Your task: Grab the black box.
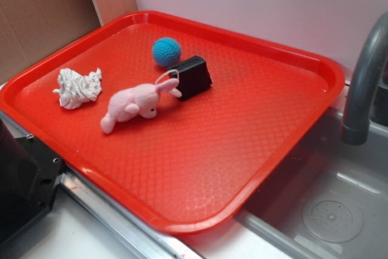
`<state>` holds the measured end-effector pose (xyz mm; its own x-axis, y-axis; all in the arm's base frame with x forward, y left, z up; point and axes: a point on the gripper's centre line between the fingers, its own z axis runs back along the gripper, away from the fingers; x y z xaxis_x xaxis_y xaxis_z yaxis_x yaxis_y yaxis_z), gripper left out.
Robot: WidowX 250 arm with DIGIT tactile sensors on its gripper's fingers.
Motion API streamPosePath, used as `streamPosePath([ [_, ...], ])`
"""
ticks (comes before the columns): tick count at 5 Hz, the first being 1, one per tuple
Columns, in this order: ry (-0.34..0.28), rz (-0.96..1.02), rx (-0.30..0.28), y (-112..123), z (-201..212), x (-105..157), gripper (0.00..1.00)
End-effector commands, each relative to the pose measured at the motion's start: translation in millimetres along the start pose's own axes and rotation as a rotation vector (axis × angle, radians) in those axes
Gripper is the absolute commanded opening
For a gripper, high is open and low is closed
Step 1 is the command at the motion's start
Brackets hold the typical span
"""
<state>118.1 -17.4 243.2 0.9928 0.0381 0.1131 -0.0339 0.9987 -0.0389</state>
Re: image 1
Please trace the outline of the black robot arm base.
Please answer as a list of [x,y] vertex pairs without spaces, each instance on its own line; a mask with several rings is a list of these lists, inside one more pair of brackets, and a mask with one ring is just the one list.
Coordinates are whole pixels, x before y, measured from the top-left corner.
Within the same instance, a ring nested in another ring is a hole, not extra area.
[[39,138],[15,138],[1,123],[2,247],[51,212],[63,168]]

